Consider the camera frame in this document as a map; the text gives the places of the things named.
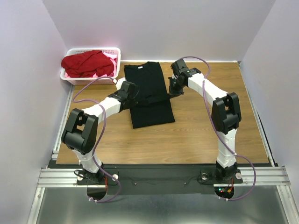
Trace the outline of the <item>black t shirt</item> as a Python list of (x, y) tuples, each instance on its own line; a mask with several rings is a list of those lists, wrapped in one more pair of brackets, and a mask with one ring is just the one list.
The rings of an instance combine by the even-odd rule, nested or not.
[(130, 109), (134, 129), (175, 122), (160, 63), (125, 65), (124, 74), (138, 86), (134, 93), (137, 105)]

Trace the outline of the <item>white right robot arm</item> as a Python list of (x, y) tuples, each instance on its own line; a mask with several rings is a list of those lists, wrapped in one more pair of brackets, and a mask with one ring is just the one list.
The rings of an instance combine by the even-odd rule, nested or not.
[(230, 180), (237, 171), (235, 137), (242, 120), (238, 95), (220, 89), (197, 68), (188, 68), (183, 58), (172, 63), (171, 69), (170, 96), (180, 96), (184, 94), (183, 88), (188, 87), (203, 97), (212, 128), (218, 137), (215, 179), (220, 182)]

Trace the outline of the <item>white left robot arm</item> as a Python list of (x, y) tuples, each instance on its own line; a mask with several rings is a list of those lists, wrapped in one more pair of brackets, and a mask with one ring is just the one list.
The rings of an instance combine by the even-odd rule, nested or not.
[(94, 100), (95, 105), (89, 108), (71, 110), (66, 121), (61, 142), (75, 153), (82, 164), (82, 171), (75, 172), (80, 180), (86, 179), (98, 184), (107, 179), (102, 171), (103, 163), (95, 154), (106, 128), (107, 118), (137, 105), (135, 98), (139, 87), (136, 84), (122, 80), (117, 81), (116, 86), (117, 91), (101, 102)]

